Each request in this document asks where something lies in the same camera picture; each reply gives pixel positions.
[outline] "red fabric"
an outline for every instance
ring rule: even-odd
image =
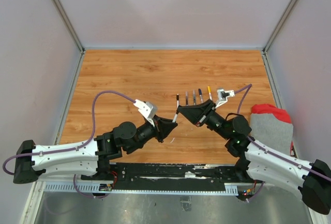
[[[292,123],[285,109],[279,109],[271,104],[257,104],[252,107],[252,114],[273,114],[282,122]]]

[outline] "metal beam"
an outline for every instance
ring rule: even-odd
[[[277,23],[277,25],[276,25],[274,31],[272,32],[265,48],[263,49],[264,52],[267,52],[270,49],[271,45],[273,44],[273,42],[275,41],[277,35],[279,34],[279,31],[284,26],[284,23],[286,22],[286,20],[290,16],[290,14],[291,14],[291,12],[292,12],[292,10],[295,7],[297,2],[298,2],[298,0],[290,0],[290,3],[286,7],[282,17],[280,18],[279,22]]]
[[[78,36],[77,36],[77,33],[76,33],[75,30],[73,29],[73,26],[72,26],[72,24],[71,24],[71,22],[70,22],[70,20],[69,20],[69,18],[68,18],[68,16],[67,16],[67,14],[66,14],[64,8],[63,8],[63,6],[62,6],[60,0],[52,0],[52,1],[53,1],[54,5],[55,5],[55,8],[57,9],[59,15],[61,16],[61,18],[62,18],[64,24],[66,25],[66,27],[67,27],[69,33],[71,34],[73,40],[75,41],[75,43],[76,43],[78,49],[79,49],[81,52],[84,52],[85,49],[84,49],[82,43],[80,42],[80,40],[79,40],[79,38],[78,38]]]

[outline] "metal frame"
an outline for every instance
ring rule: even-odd
[[[74,89],[76,87],[76,83],[78,80],[78,76],[79,76],[79,72],[82,66],[82,62],[84,59],[84,55],[85,55],[85,48],[83,47],[82,43],[80,42],[78,35],[76,34],[60,0],[52,0],[52,2],[54,3],[55,8],[57,9],[60,17],[62,18],[62,20],[64,21],[65,26],[67,27],[68,32],[71,34],[73,40],[76,43],[76,46],[78,47],[78,49],[81,51],[81,55],[79,58],[79,62],[77,64],[76,67],[76,71],[75,71],[75,75],[72,79],[71,82],[71,87],[70,87],[70,91],[68,93],[68,97],[67,97],[67,103],[65,105],[65,109],[64,112],[62,114],[62,118],[61,121],[59,123],[58,126],[58,132],[57,135],[55,137],[55,144],[59,144],[59,141],[61,139],[61,135],[62,135],[62,131],[63,131],[63,127],[65,124],[65,120],[68,114],[68,110],[70,107],[70,103],[73,97],[73,92]],[[262,59],[263,59],[263,63],[265,65],[265,69],[266,69],[266,73],[269,79],[269,83],[273,92],[273,96],[274,96],[274,100],[275,103],[278,107],[283,108],[284,104],[282,102],[279,90],[278,90],[278,86],[277,86],[277,82],[275,80],[274,77],[274,72],[272,69],[271,64],[269,63],[269,57],[268,57],[268,50],[270,49],[270,47],[272,46],[274,40],[276,39],[276,37],[278,36],[279,32],[281,31],[281,29],[283,28],[284,24],[286,23],[286,20],[288,19],[288,17],[290,16],[291,12],[293,11],[296,3],[298,2],[298,0],[290,0],[289,4],[287,5],[284,13],[282,14],[279,22],[277,23],[275,29],[273,30],[270,38],[268,39],[266,46],[262,49],[261,51],[261,55],[262,55]],[[213,48],[204,48],[203,50],[209,50],[209,49],[215,49],[215,47]],[[29,193],[27,202],[26,202],[26,206],[24,208],[20,223],[34,223],[36,215],[37,215],[37,211],[39,209],[40,203],[41,203],[41,198],[42,198],[42,194],[43,191],[45,189],[46,186],[46,182],[36,182],[32,184],[32,188],[31,191]],[[310,210],[309,208],[307,208],[310,212],[310,216],[312,218],[313,223],[321,223],[321,224],[327,224],[327,218],[324,215],[320,215],[312,210]]]

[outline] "white wall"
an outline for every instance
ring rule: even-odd
[[[331,3],[299,0],[269,51],[302,158],[331,166]]]
[[[61,0],[94,48],[262,48],[289,1]]]
[[[79,51],[51,0],[0,0],[0,16],[2,163],[24,140],[54,142]],[[2,170],[0,185],[0,222],[16,224],[31,185]]]

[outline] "wood grain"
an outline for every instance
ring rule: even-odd
[[[194,50],[89,50],[86,52],[61,144],[86,140],[92,131],[91,105],[95,95],[104,90],[115,90],[133,99],[150,101],[158,106],[157,115],[173,118],[176,94],[185,104],[185,91],[189,104],[193,103],[192,90],[208,98],[207,86],[216,89],[239,89],[248,83],[253,87],[247,95],[241,113],[249,118],[254,104],[274,103],[268,78],[259,51],[194,51]],[[236,112],[242,93],[218,109],[226,116]],[[111,131],[120,123],[130,121],[137,127],[144,120],[128,100],[106,94],[96,104],[96,134]],[[178,127],[158,143],[148,141],[143,149],[124,154],[121,162],[166,163],[219,163],[237,161],[224,147],[225,140],[205,126],[197,128],[183,116],[177,119]]]

